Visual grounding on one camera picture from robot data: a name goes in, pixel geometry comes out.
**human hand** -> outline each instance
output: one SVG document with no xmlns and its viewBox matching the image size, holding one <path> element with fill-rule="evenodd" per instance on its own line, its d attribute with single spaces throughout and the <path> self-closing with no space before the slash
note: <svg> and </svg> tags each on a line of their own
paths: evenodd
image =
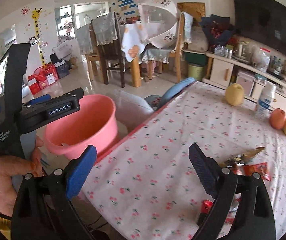
<svg viewBox="0 0 286 240">
<path fill-rule="evenodd" d="M 12 216 L 17 193 L 12 185 L 12 176 L 32 173 L 35 177 L 43 175 L 40 163 L 41 152 L 38 147 L 43 146 L 43 141 L 37 136 L 35 150 L 31 161 L 16 156 L 0 155 L 0 213 Z"/>
</svg>

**pink bucket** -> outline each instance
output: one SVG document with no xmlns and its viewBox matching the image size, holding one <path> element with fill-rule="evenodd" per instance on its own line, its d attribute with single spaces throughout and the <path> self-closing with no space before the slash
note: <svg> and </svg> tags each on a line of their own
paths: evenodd
<svg viewBox="0 0 286 240">
<path fill-rule="evenodd" d="M 79 104 L 80 111 L 45 128 L 47 149 L 55 155 L 65 155 L 69 160 L 79 158 L 89 144 L 96 147 L 99 157 L 119 141 L 115 104 L 111 98 L 89 95 L 84 96 Z"/>
</svg>

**metal screw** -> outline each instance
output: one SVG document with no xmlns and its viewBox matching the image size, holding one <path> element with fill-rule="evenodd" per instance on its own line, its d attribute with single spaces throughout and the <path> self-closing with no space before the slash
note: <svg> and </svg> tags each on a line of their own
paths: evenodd
<svg viewBox="0 0 286 240">
<path fill-rule="evenodd" d="M 222 169 L 222 172 L 224 173 L 224 174 L 230 174 L 230 169 L 229 168 L 223 168 Z"/>
<path fill-rule="evenodd" d="M 31 173 L 27 173 L 26 175 L 25 175 L 25 179 L 26 180 L 29 180 L 29 179 L 31 179 L 32 178 L 32 174 Z"/>
<path fill-rule="evenodd" d="M 63 170 L 62 170 L 62 169 L 57 169 L 57 170 L 54 171 L 54 175 L 56 175 L 56 176 L 59 176 L 59 175 L 61 175 L 62 173 L 63 173 Z"/>
<path fill-rule="evenodd" d="M 253 177 L 256 178 L 256 179 L 259 179 L 259 178 L 261 178 L 261 175 L 259 173 L 257 173 L 257 172 L 254 172 L 253 173 Z"/>
</svg>

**food cover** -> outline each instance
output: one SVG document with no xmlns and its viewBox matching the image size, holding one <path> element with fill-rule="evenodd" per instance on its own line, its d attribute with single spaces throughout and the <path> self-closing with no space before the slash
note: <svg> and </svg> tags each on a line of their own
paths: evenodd
<svg viewBox="0 0 286 240">
<path fill-rule="evenodd" d="M 138 6 L 138 10 L 152 45 L 161 49 L 176 42 L 180 11 L 172 0 L 147 0 Z"/>
</svg>

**cabinet handle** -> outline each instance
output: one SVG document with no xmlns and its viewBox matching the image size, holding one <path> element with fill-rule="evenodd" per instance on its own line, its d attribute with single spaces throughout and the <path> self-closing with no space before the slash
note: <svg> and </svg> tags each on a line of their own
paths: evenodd
<svg viewBox="0 0 286 240">
<path fill-rule="evenodd" d="M 225 80 L 225 81 L 227 81 L 228 76 L 229 76 L 229 73 L 230 73 L 230 69 L 227 68 L 226 71 L 225 71 L 225 76 L 224 76 L 224 80 Z"/>
</svg>

